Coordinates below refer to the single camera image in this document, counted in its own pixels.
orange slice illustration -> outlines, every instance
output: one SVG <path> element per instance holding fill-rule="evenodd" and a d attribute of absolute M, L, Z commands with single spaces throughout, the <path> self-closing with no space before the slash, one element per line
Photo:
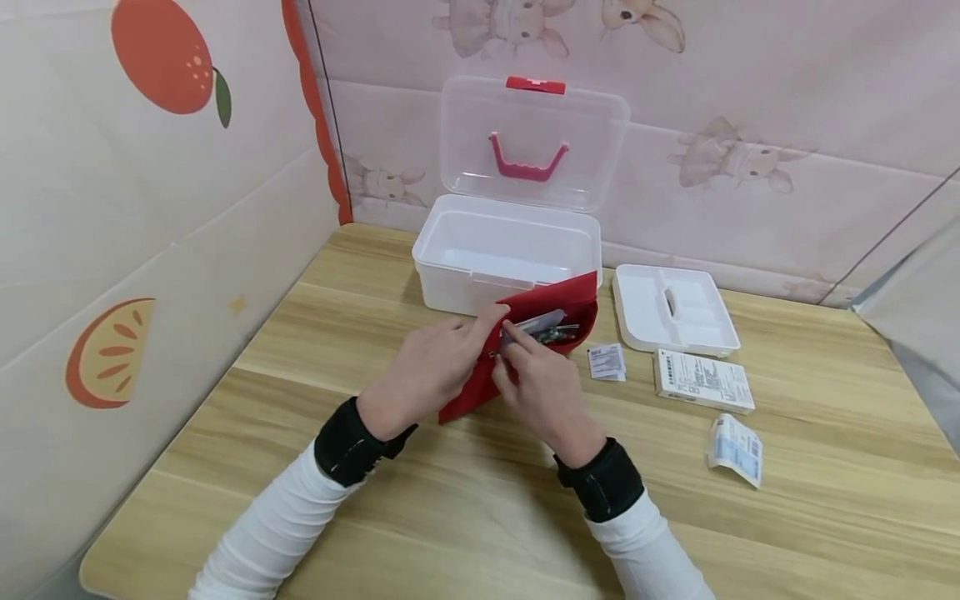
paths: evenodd
<path fill-rule="evenodd" d="M 66 363 L 66 389 L 89 408 L 117 408 L 130 400 L 147 344 L 153 298 L 127 300 L 89 324 Z"/>

clear plastic lid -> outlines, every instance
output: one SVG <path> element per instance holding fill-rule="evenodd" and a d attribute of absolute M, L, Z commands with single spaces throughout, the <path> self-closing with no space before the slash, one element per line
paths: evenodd
<path fill-rule="evenodd" d="M 629 120 L 630 107 L 612 94 L 455 77 L 441 104 L 441 177 L 455 194 L 593 212 Z"/>

wooden table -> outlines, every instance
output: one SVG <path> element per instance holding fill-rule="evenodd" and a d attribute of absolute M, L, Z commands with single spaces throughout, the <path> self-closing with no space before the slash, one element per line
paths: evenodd
<path fill-rule="evenodd" d="M 87 553 L 84 587 L 182 598 L 220 536 L 387 366 L 425 308 L 414 236 L 339 229 Z M 589 345 L 617 342 L 610 281 Z M 651 355 L 593 381 L 719 598 L 960 598 L 960 464 L 884 342 L 850 312 L 725 292 L 764 442 L 763 487 L 707 470 L 718 413 L 659 398 Z M 425 424 L 341 509 L 281 598 L 622 594 L 543 447 L 495 401 Z"/>

red wall trim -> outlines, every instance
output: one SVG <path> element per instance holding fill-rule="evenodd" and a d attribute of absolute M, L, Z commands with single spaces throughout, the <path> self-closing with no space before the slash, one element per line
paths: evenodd
<path fill-rule="evenodd" d="M 340 206 L 338 218 L 340 225 L 353 222 L 353 211 L 350 209 L 350 198 L 347 187 L 344 185 L 340 163 L 337 162 L 337 153 L 330 140 L 330 129 L 326 125 L 324 104 L 320 97 L 320 88 L 317 86 L 317 76 L 310 62 L 310 53 L 307 51 L 306 38 L 300 26 L 300 16 L 294 6 L 294 0 L 280 0 L 283 8 L 283 24 L 287 28 L 287 37 L 290 38 L 290 47 L 300 63 L 300 86 L 303 88 L 303 99 L 313 115 L 317 131 L 317 144 L 320 146 L 320 155 L 326 163 L 326 176 L 329 180 L 330 193 L 333 200 Z"/>

barcode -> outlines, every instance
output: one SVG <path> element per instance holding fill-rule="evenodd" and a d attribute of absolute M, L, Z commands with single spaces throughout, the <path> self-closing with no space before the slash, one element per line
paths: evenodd
<path fill-rule="evenodd" d="M 673 378 L 673 358 L 670 356 L 666 357 L 666 380 L 670 385 L 676 385 L 676 380 Z"/>

